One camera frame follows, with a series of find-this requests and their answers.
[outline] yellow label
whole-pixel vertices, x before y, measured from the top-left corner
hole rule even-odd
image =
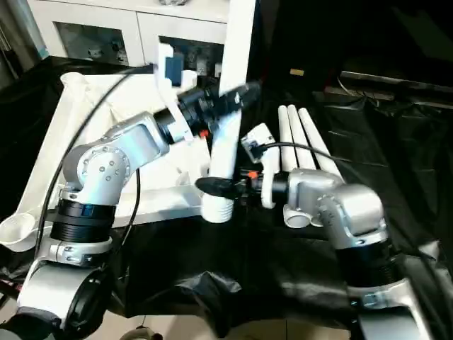
[[[289,74],[292,74],[293,76],[303,76],[304,75],[304,70],[303,69],[290,69]]]

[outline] white rod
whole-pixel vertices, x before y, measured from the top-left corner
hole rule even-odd
[[[286,106],[280,106],[278,108],[278,127],[280,129],[280,141],[293,143]],[[294,147],[282,147],[282,170],[292,171],[296,168],[297,158]]]
[[[255,0],[230,0],[220,94],[246,82],[254,15]],[[219,122],[212,141],[210,176],[226,179],[233,176],[240,126],[241,111]],[[233,215],[233,201],[204,194],[201,213],[206,221],[226,222]]]
[[[316,128],[315,124],[313,123],[313,120],[310,117],[309,112],[305,108],[301,108],[299,110],[299,117],[300,117],[300,120],[302,121],[302,125],[305,128],[306,136],[308,137],[308,140],[310,141],[310,145],[313,148],[318,149],[318,150],[330,155],[331,153],[328,151],[327,146],[323,141],[323,138],[319,134],[318,129]],[[331,174],[334,174],[334,175],[339,176],[340,178],[343,178],[341,176],[340,171],[338,170],[338,167],[336,166],[335,162],[332,159],[329,159],[325,156],[321,156],[316,153],[315,153],[315,157],[318,160],[321,170],[330,172]]]
[[[308,146],[309,143],[306,140],[304,129],[302,127],[299,115],[297,114],[297,109],[294,105],[288,106],[288,116],[294,143]],[[316,169],[313,155],[309,150],[296,147],[296,156],[297,161],[299,162],[299,168]]]

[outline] black cable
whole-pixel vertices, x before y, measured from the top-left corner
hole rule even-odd
[[[331,156],[325,152],[322,152],[319,149],[316,149],[314,147],[309,147],[308,145],[303,145],[303,144],[297,144],[297,143],[291,143],[291,142],[275,142],[275,143],[269,143],[269,144],[263,144],[260,145],[259,147],[256,147],[256,149],[259,149],[261,151],[265,151],[267,149],[270,149],[271,147],[297,147],[300,149],[305,149],[309,150],[311,152],[314,152],[315,154],[319,154],[321,156],[324,156],[326,158],[332,159],[333,161],[338,162],[338,165],[344,167],[346,170],[348,170],[351,174],[355,176],[356,179],[359,180],[359,182],[363,183],[364,185],[370,186],[368,184],[368,181],[360,175],[357,170],[355,170],[351,165],[346,163],[343,159],[339,159],[338,157]]]
[[[40,250],[40,247],[41,247],[41,241],[42,241],[42,234],[44,232],[44,223],[45,223],[47,209],[48,209],[49,202],[50,202],[50,197],[52,195],[52,192],[53,192],[53,189],[55,187],[55,184],[56,184],[56,182],[58,180],[59,173],[62,170],[64,158],[68,155],[68,153],[74,147],[74,145],[75,145],[76,141],[78,140],[78,138],[80,137],[81,133],[84,131],[84,129],[86,128],[86,126],[88,125],[88,123],[90,122],[90,120],[92,119],[94,114],[96,113],[96,111],[104,103],[104,101],[107,99],[107,97],[109,97],[109,95],[111,95],[111,93],[114,92],[114,90],[116,90],[116,88],[119,85],[121,85],[124,81],[126,81],[133,74],[152,73],[152,72],[149,72],[150,70],[152,71],[152,69],[153,69],[153,65],[145,65],[145,66],[142,66],[142,67],[135,67],[133,69],[126,69],[126,70],[123,70],[121,72],[118,72],[117,74],[125,74],[125,76],[123,78],[121,78],[120,80],[118,80],[104,94],[104,96],[100,99],[100,101],[94,106],[93,110],[91,110],[90,113],[86,116],[85,120],[82,122],[82,124],[80,125],[79,129],[77,130],[75,135],[72,137],[71,141],[68,144],[68,147],[66,148],[66,151],[64,152],[64,155],[63,155],[62,159],[60,160],[60,162],[58,164],[57,170],[55,171],[54,176],[52,177],[52,180],[50,181],[50,185],[49,185],[49,188],[47,189],[47,192],[46,192],[46,195],[45,195],[45,198],[44,198],[44,202],[42,203],[41,216],[40,216],[40,220],[39,220],[39,223],[38,223],[38,232],[36,234],[35,258],[39,254],[39,250]]]
[[[329,159],[332,159],[333,161],[336,161],[338,163],[338,165],[341,165],[343,166],[345,169],[347,169],[348,171],[350,171],[352,174],[354,174],[354,176],[364,185],[366,186],[369,186],[370,188],[372,186],[370,186],[368,184],[368,181],[362,176],[360,175],[354,168],[352,168],[349,164],[345,163],[344,160],[342,159],[339,159],[337,157],[334,157],[334,156],[331,156],[325,152],[322,152],[321,150],[319,149],[316,149],[314,147],[309,147],[307,145],[303,145],[303,144],[297,144],[297,143],[292,143],[292,142],[275,142],[275,143],[270,143],[270,144],[264,144],[264,145],[260,145],[259,147],[256,147],[256,149],[259,149],[260,151],[265,151],[267,149],[270,149],[271,147],[296,147],[296,148],[300,148],[300,149],[305,149],[305,150],[309,150],[315,154],[319,154],[321,156],[324,156],[326,158],[329,158]],[[386,215],[386,213],[384,212],[384,220],[386,222],[390,221]],[[442,282],[440,282],[440,279],[439,277],[437,276],[434,268],[431,266],[430,262],[428,261],[428,259],[426,258],[426,254],[424,254],[419,248],[418,246],[415,244],[415,242],[411,239],[411,237],[409,236],[408,233],[406,233],[406,231],[404,230],[404,228],[400,227],[397,223],[393,223],[391,225],[395,230],[397,230],[400,235],[405,239],[405,241],[408,243],[409,247],[412,248],[418,257],[420,257],[420,260],[422,261],[426,271],[430,274],[432,280],[434,281],[435,283],[435,286],[436,286],[436,289],[440,292],[440,295],[441,295],[441,298],[442,300],[445,302],[445,307],[447,308],[447,313],[448,313],[448,317],[449,317],[449,323],[451,324],[451,329],[450,329],[450,332],[447,332],[447,330],[445,329],[444,327],[444,322],[442,322],[440,316],[438,315],[438,313],[435,311],[435,307],[431,304],[431,302],[428,300],[428,299],[425,299],[425,304],[427,305],[427,308],[429,309],[429,311],[431,312],[431,317],[434,319],[435,323],[438,325],[438,327],[440,328],[441,332],[442,332],[442,335],[445,339],[453,339],[453,306],[452,304],[450,303],[450,298],[449,298],[449,294],[446,292],[445,290],[445,287],[443,286]]]
[[[137,169],[135,171],[135,175],[137,176],[137,196],[135,197],[135,206],[134,210],[132,211],[132,215],[130,216],[129,224],[126,226],[125,232],[121,237],[121,242],[119,247],[117,248],[117,252],[121,249],[121,247],[123,247],[126,244],[127,238],[129,237],[129,233],[132,230],[132,226],[134,225],[134,220],[135,217],[137,216],[137,211],[140,205],[140,193],[142,191],[140,183],[140,169]]]

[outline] black cloth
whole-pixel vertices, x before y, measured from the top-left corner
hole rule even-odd
[[[61,74],[118,69],[49,58],[0,92],[0,113],[7,127],[1,160],[2,164],[15,162],[2,167],[8,198],[1,207],[3,218],[16,209],[25,188],[62,91]],[[310,93],[294,97],[265,90],[262,101],[243,113],[242,133],[264,121],[277,139],[277,107],[290,103],[309,108],[332,154],[349,160],[369,181],[384,202],[390,225],[398,223],[412,235],[453,293],[446,269],[453,264],[451,113],[410,103],[376,107],[366,98]],[[237,166],[252,166],[241,148]],[[357,182],[342,172],[349,182]],[[120,233],[115,230],[113,236]],[[445,304],[415,252],[393,228],[391,233],[407,254],[415,289],[423,288],[444,317]],[[0,247],[0,277],[23,280],[31,257],[30,252],[12,254]],[[238,205],[232,221],[223,225],[201,217],[140,225],[113,263],[118,300],[112,310],[127,317],[194,314],[225,336],[232,327],[254,319],[302,317],[348,327],[352,316],[323,229],[286,228],[281,207],[264,210]]]

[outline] white plastic cup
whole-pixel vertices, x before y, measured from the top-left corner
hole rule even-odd
[[[6,218],[0,223],[0,244],[16,253],[32,249],[36,244],[37,224],[38,221],[27,212]],[[50,233],[51,227],[50,223],[45,225],[44,235]]]

